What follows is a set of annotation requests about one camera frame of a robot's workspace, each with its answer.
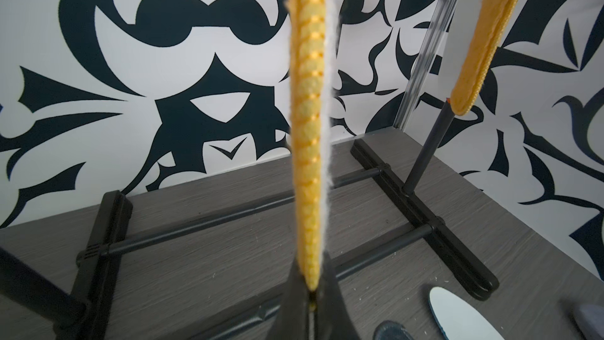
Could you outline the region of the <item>dark grey felt insole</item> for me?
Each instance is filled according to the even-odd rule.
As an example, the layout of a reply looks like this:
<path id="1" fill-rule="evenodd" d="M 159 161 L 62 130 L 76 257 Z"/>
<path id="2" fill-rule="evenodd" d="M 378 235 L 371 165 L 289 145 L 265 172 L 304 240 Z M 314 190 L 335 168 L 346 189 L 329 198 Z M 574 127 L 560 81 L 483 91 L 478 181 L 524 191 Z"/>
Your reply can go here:
<path id="1" fill-rule="evenodd" d="M 373 340 L 413 340 L 410 332 L 400 323 L 385 320 L 374 330 Z"/>

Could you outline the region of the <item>orange fuzzy insole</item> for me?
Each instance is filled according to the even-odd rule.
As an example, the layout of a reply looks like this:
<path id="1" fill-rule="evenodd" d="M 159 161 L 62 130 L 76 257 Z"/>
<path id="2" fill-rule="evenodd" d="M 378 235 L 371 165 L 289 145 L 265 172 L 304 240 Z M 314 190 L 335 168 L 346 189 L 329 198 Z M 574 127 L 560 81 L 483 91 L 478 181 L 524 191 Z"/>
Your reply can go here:
<path id="1" fill-rule="evenodd" d="M 480 94 L 489 66 L 517 1 L 481 1 L 481 10 L 466 59 L 448 99 L 454 115 L 466 115 Z"/>
<path id="2" fill-rule="evenodd" d="M 330 215 L 330 106 L 338 11 L 335 0 L 287 0 L 287 6 L 296 260 L 308 291 L 314 293 L 322 277 Z"/>

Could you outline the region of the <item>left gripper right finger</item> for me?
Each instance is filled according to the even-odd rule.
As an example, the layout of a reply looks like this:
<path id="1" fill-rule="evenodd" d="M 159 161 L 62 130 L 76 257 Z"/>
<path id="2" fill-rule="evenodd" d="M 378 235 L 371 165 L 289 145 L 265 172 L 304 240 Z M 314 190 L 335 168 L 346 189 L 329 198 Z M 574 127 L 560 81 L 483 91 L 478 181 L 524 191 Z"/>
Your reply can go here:
<path id="1" fill-rule="evenodd" d="M 315 292 L 315 339 L 360 339 L 346 308 L 338 278 L 327 252 L 322 255 L 321 277 Z"/>

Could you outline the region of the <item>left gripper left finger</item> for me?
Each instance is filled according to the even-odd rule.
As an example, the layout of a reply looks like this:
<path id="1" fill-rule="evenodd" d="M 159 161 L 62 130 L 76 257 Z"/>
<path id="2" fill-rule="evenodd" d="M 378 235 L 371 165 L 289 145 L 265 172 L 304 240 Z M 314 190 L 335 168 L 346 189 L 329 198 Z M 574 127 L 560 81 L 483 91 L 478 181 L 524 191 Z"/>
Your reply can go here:
<path id="1" fill-rule="evenodd" d="M 294 259 L 275 322 L 266 339 L 309 339 L 310 292 Z"/>

